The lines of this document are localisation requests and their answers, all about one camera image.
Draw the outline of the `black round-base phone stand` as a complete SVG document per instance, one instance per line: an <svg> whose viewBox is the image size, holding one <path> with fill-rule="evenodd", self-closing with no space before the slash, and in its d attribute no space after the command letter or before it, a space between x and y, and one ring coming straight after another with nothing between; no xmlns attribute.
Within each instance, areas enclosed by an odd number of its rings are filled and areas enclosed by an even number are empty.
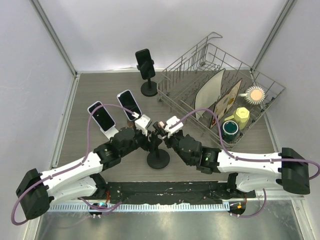
<svg viewBox="0 0 320 240"><path fill-rule="evenodd" d="M150 151L147 155L146 162L149 167L152 169L163 169L165 168L170 162L170 155L164 149L159 149L159 146L162 144L163 140L159 138L157 132L156 133L156 143L150 144Z"/></svg>

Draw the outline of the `black clamp phone stand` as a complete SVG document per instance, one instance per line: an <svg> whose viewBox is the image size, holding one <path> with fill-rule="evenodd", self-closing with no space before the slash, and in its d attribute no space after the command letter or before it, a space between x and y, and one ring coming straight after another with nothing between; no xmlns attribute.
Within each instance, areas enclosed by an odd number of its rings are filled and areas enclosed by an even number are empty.
<svg viewBox="0 0 320 240"><path fill-rule="evenodd" d="M141 85L140 91L146 97L154 97L158 94L157 83L149 78Z"/></svg>

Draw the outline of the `black phone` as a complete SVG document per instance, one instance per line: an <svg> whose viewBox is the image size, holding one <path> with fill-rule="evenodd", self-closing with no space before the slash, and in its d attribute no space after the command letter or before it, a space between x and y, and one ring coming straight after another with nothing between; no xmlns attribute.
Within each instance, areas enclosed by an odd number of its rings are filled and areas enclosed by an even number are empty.
<svg viewBox="0 0 320 240"><path fill-rule="evenodd" d="M147 48L139 50L135 53L135 57L137 60L137 69L140 71L142 79L148 80L153 78L156 73L150 50Z"/></svg>

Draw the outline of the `phone with pink case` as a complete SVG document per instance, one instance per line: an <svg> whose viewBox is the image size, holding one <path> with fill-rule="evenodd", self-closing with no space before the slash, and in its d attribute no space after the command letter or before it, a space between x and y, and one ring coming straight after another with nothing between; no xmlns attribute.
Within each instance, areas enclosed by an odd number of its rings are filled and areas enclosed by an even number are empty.
<svg viewBox="0 0 320 240"><path fill-rule="evenodd" d="M159 121L159 122L158 122L158 126L159 126L160 128L162 128L162 129L164 129L164 128L165 128L165 123L162 122L162 121Z"/></svg>

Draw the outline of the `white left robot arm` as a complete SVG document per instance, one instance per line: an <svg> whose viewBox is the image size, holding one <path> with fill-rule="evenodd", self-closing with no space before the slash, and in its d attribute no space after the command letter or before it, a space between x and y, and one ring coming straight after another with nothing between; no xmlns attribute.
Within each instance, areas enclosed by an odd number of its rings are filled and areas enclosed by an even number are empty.
<svg viewBox="0 0 320 240"><path fill-rule="evenodd" d="M123 127L109 141L87 152L81 159L43 172L33 168L25 173L17 187L18 200L14 206L21 206L26 221L35 219L43 215L57 200L54 195L57 190L114 167L123 157L139 148L150 151L152 136L161 143L167 135L163 129L143 133L137 128Z"/></svg>

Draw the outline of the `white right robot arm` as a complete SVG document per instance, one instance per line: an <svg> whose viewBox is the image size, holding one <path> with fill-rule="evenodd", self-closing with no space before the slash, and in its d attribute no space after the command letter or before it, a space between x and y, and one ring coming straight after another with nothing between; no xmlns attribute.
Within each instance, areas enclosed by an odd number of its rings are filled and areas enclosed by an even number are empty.
<svg viewBox="0 0 320 240"><path fill-rule="evenodd" d="M297 195L310 193L309 165L292 148L265 154L231 152L203 146L181 130L162 139L186 165L201 173L228 173L225 190L230 197L258 189L283 189Z"/></svg>

